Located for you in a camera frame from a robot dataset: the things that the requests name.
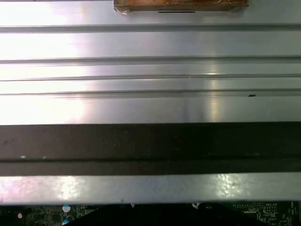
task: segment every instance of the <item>shiny metal surface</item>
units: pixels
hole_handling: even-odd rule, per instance
[[[0,124],[300,121],[300,7],[0,2]]]
[[[300,200],[300,173],[0,177],[1,204]]]

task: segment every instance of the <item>green circuit board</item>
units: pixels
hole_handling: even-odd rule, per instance
[[[223,206],[270,226],[299,226],[299,202],[228,202]],[[0,207],[1,226],[61,226],[100,209],[101,205]]]
[[[299,202],[231,202],[223,205],[271,226],[299,225]]]

